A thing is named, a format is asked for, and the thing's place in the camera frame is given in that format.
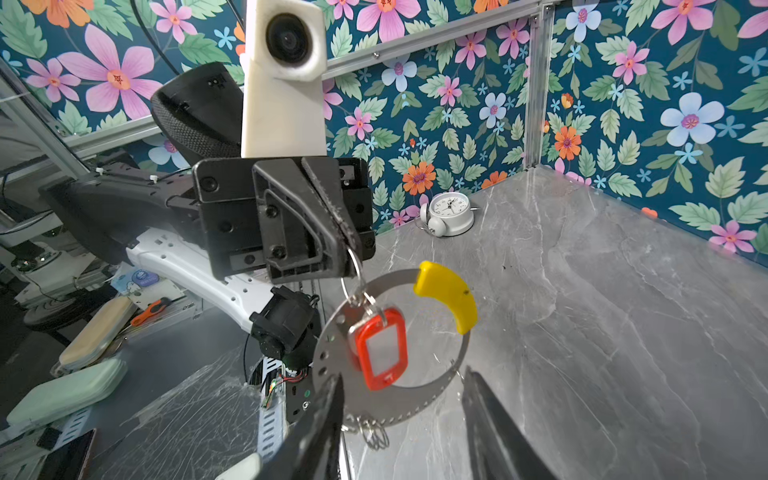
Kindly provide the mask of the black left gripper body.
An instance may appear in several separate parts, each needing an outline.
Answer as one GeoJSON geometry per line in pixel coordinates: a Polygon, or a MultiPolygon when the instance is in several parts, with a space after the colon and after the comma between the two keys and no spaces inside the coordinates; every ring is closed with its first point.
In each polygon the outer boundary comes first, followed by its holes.
{"type": "MultiPolygon", "coordinates": [[[[349,276],[354,272],[355,261],[375,255],[376,240],[367,164],[355,158],[342,159],[352,160],[359,175],[354,184],[345,188],[345,201],[363,242],[360,256],[348,249],[350,269],[345,276],[349,276]]],[[[208,159],[193,169],[205,249],[212,274],[219,280],[260,269],[267,273],[252,174],[257,160],[208,159]]]]}

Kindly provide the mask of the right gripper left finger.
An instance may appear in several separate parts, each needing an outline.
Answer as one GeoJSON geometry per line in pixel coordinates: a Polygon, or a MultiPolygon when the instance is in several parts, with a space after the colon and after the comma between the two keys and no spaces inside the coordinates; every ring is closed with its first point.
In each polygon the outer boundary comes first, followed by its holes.
{"type": "Polygon", "coordinates": [[[333,374],[256,479],[339,479],[344,400],[343,379],[333,374]]]}

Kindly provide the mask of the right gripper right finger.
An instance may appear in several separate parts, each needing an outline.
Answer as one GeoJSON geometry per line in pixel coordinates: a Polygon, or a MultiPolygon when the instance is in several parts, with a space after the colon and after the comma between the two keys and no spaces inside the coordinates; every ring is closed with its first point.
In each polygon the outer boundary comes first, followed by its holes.
{"type": "Polygon", "coordinates": [[[470,367],[461,403],[473,479],[556,479],[482,375],[470,367]]]}

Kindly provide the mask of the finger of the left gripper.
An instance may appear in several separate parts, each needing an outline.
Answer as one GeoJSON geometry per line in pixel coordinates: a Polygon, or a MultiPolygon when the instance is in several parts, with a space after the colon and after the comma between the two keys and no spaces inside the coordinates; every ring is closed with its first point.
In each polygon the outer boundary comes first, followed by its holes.
{"type": "Polygon", "coordinates": [[[301,167],[318,195],[323,211],[322,220],[330,232],[334,250],[339,255],[351,249],[360,256],[363,242],[345,201],[345,188],[354,184],[359,175],[352,160],[307,156],[301,167]]]}
{"type": "Polygon", "coordinates": [[[349,256],[334,250],[302,158],[259,159],[252,168],[264,261],[275,285],[338,278],[349,256]]]}

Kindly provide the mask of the large grey perforated keyring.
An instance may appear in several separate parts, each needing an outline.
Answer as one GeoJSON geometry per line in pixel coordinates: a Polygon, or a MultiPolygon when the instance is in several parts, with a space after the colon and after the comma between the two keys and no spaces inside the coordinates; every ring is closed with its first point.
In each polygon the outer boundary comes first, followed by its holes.
{"type": "Polygon", "coordinates": [[[417,269],[398,270],[364,283],[348,297],[327,321],[316,344],[313,357],[313,382],[321,388],[333,374],[344,384],[344,425],[350,430],[386,427],[404,422],[426,409],[439,397],[461,365],[470,341],[470,332],[478,322],[475,299],[466,282],[452,270],[429,261],[417,269]],[[369,315],[387,306],[378,297],[391,289],[411,286],[413,293],[441,303],[453,315],[461,346],[454,363],[437,379],[419,386],[370,391],[357,368],[350,349],[350,329],[369,315]]]}

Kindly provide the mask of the key with red tag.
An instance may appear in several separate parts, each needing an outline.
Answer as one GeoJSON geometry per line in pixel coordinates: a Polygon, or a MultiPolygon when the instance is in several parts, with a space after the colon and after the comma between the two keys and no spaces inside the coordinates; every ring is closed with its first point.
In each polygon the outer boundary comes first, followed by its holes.
{"type": "Polygon", "coordinates": [[[357,368],[370,391],[389,388],[407,369],[405,318],[398,308],[387,307],[369,315],[350,329],[348,338],[357,368]]]}

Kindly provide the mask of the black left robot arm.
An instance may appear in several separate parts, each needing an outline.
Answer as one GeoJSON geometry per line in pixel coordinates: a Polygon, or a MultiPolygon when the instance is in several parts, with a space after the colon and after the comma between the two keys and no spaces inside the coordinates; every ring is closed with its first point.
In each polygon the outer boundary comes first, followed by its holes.
{"type": "Polygon", "coordinates": [[[171,280],[224,312],[265,355],[301,369],[319,313],[291,284],[348,276],[375,254],[367,166],[242,157],[243,99],[222,63],[189,70],[151,99],[186,170],[155,177],[112,163],[41,193],[97,257],[171,280]]]}

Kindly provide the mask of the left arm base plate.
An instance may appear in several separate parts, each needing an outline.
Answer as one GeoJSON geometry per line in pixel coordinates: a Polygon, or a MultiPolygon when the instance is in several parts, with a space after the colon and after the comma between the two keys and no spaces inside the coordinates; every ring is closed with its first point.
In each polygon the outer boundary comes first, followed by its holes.
{"type": "Polygon", "coordinates": [[[291,370],[276,359],[263,357],[249,374],[248,381],[261,395],[261,410],[267,414],[281,411],[286,424],[292,426],[314,398],[312,373],[312,364],[291,370]]]}

